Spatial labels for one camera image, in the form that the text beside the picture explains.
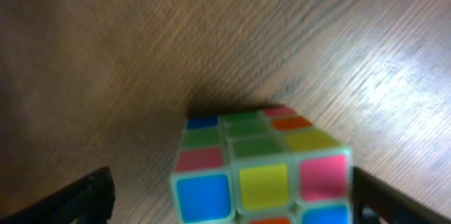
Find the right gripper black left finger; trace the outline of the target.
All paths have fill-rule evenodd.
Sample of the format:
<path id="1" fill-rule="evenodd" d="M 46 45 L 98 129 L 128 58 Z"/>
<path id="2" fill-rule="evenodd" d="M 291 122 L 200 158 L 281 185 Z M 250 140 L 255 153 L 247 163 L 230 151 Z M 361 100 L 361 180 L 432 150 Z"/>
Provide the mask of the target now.
<path id="1" fill-rule="evenodd" d="M 1 222 L 103 224 L 112 217 L 115 199 L 111 170 L 105 166 Z"/>

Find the colourful puzzle cube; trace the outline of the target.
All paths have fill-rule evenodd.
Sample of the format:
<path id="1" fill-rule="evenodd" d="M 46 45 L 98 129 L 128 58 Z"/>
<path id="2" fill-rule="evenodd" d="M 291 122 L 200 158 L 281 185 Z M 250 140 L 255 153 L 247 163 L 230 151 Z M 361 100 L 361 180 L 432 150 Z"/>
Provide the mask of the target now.
<path id="1" fill-rule="evenodd" d="M 350 223 L 352 152 L 287 106 L 187 120 L 170 188 L 180 223 Z"/>

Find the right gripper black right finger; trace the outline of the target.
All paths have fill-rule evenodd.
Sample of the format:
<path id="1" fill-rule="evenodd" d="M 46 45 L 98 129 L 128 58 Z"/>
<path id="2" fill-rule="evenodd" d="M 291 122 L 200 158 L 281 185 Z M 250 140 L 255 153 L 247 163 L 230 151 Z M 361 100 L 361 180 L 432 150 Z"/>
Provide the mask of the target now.
<path id="1" fill-rule="evenodd" d="M 352 169 L 352 222 L 450 224 L 450 219 L 427 208 L 365 170 Z"/>

